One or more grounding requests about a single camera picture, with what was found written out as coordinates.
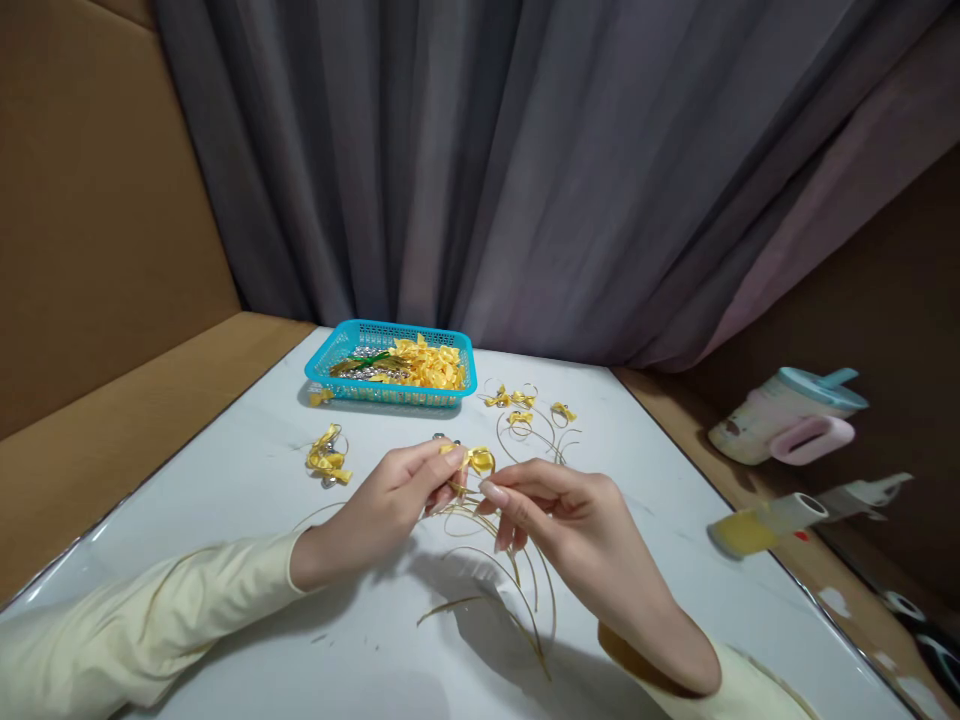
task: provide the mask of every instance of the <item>satin ribbon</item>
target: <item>satin ribbon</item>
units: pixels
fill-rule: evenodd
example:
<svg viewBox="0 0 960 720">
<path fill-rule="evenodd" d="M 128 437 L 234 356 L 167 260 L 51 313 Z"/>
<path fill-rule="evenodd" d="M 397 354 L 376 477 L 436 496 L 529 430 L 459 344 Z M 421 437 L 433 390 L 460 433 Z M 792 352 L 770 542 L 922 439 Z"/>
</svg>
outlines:
<svg viewBox="0 0 960 720">
<path fill-rule="evenodd" d="M 533 423 L 533 413 L 512 412 L 510 413 L 510 417 L 507 418 L 507 422 L 509 422 L 510 425 L 518 422 L 525 422 L 527 425 L 530 425 Z"/>
<path fill-rule="evenodd" d="M 333 399 L 333 390 L 330 388 L 323 388 L 318 393 L 310 393 L 310 407 L 317 407 L 320 403 L 325 403 L 328 400 Z"/>
<path fill-rule="evenodd" d="M 439 388 L 441 390 L 463 390 L 466 386 L 467 369 L 460 364 L 458 348 L 433 347 L 427 344 L 423 335 L 417 333 L 417 341 L 406 338 L 395 339 L 388 350 L 390 355 L 399 357 L 408 363 L 409 377 L 402 380 L 384 379 L 388 385 L 410 385 L 413 387 Z"/>
<path fill-rule="evenodd" d="M 357 365 L 357 366 L 354 368 L 354 370 L 362 370 L 362 369 L 365 368 L 365 367 L 370 367 L 370 366 L 373 365 L 377 360 L 383 360 L 384 358 L 388 358 L 388 357 L 390 357 L 390 353 L 387 352 L 386 350 L 384 350 L 384 351 L 383 351 L 382 353 L 380 353 L 379 355 L 374 355 L 373 357 L 361 358 L 361 357 L 357 357 L 356 355 L 351 355 L 351 356 L 349 356 L 349 357 L 347 358 L 347 360 L 356 360 L 356 361 L 359 362 L 360 364 Z"/>
<path fill-rule="evenodd" d="M 510 396 L 507 395 L 507 389 L 501 385 L 500 389 L 497 391 L 497 394 L 492 398 L 487 398 L 483 401 L 487 407 L 493 407 L 498 403 L 503 403 L 503 407 L 510 407 Z"/>
<path fill-rule="evenodd" d="M 331 423 L 330 428 L 317 440 L 307 453 L 307 467 L 326 478 L 334 478 L 346 485 L 353 472 L 343 469 L 343 454 L 331 452 L 325 446 L 340 435 L 340 426 Z"/>
<path fill-rule="evenodd" d="M 537 399 L 536 395 L 524 395 L 519 390 L 514 390 L 513 395 L 510 396 L 517 405 L 526 405 L 527 407 L 533 407 L 533 401 Z"/>
<path fill-rule="evenodd" d="M 440 454 L 446 455 L 458 447 L 460 446 L 456 443 L 441 445 Z M 485 472 L 495 473 L 497 471 L 497 461 L 494 459 L 493 453 L 490 452 L 489 448 L 483 446 L 470 448 L 463 454 L 463 462 L 460 463 L 460 469 L 463 470 L 467 465 L 476 470 L 477 474 L 481 476 Z"/>
<path fill-rule="evenodd" d="M 577 419 L 577 416 L 574 413 L 570 412 L 567 406 L 564 405 L 563 403 L 554 403 L 553 405 L 550 406 L 550 410 L 552 412 L 557 413 L 558 415 L 563 415 L 567 419 L 567 422 L 573 422 L 574 420 Z"/>
</svg>

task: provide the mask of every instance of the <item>blue plastic basket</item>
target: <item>blue plastic basket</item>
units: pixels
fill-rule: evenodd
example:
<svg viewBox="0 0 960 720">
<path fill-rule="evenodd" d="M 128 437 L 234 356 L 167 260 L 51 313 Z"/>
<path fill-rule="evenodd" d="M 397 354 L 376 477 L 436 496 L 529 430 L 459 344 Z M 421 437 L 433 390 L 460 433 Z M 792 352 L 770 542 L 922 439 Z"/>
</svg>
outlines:
<svg viewBox="0 0 960 720">
<path fill-rule="evenodd" d="M 416 342 L 417 333 L 423 335 L 427 344 L 433 347 L 446 345 L 460 350 L 460 363 L 467 371 L 466 387 L 463 390 L 384 385 L 364 380 L 330 377 L 330 368 L 350 355 L 356 347 L 366 346 L 386 350 L 394 346 L 394 338 L 407 338 Z M 337 325 L 333 334 L 313 354 L 303 370 L 313 382 L 310 387 L 311 394 L 319 393 L 323 388 L 329 388 L 335 397 L 346 400 L 450 407 L 459 404 L 463 398 L 477 389 L 473 343 L 463 333 L 372 320 L 347 320 Z"/>
</svg>

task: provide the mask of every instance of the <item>brown wall panel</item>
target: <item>brown wall panel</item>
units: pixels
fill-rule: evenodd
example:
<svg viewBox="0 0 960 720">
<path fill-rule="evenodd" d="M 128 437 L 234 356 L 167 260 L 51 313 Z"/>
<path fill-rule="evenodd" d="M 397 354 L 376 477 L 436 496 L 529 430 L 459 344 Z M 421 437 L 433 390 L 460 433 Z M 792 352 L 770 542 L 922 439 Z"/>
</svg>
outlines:
<svg viewBox="0 0 960 720">
<path fill-rule="evenodd" d="M 0 438 L 239 310 L 145 8 L 0 1 Z"/>
<path fill-rule="evenodd" d="M 889 522 L 850 524 L 960 608 L 960 148 L 955 147 L 763 317 L 679 378 L 718 410 L 782 365 L 849 366 L 872 407 L 857 438 L 796 472 L 812 490 L 916 475 Z"/>
</svg>

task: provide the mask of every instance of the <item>pink curtain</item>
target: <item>pink curtain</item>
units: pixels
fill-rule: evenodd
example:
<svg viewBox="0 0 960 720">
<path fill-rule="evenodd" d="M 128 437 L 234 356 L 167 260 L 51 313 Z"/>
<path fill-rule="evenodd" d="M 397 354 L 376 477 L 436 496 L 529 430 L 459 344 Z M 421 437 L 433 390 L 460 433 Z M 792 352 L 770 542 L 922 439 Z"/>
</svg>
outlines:
<svg viewBox="0 0 960 720">
<path fill-rule="evenodd" d="M 960 11 L 954 9 L 858 107 L 743 279 L 706 348 L 686 366 L 766 312 L 958 141 Z"/>
</svg>

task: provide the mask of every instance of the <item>green ribbon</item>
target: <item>green ribbon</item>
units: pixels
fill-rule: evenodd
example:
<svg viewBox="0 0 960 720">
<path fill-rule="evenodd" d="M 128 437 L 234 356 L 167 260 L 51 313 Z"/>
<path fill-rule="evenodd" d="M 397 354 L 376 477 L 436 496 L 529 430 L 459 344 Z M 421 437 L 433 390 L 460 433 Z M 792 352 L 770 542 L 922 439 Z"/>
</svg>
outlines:
<svg viewBox="0 0 960 720">
<path fill-rule="evenodd" d="M 377 360 L 383 360 L 384 358 L 388 358 L 388 357 L 390 357 L 390 353 L 388 353 L 387 351 L 383 351 L 379 355 L 374 355 L 373 357 L 369 357 L 369 358 L 360 358 L 360 357 L 357 357 L 356 355 L 350 355 L 347 358 L 347 360 L 358 361 L 360 364 L 357 365 L 354 368 L 354 370 L 363 370 L 364 368 L 368 368 L 371 365 L 373 365 Z"/>
</svg>

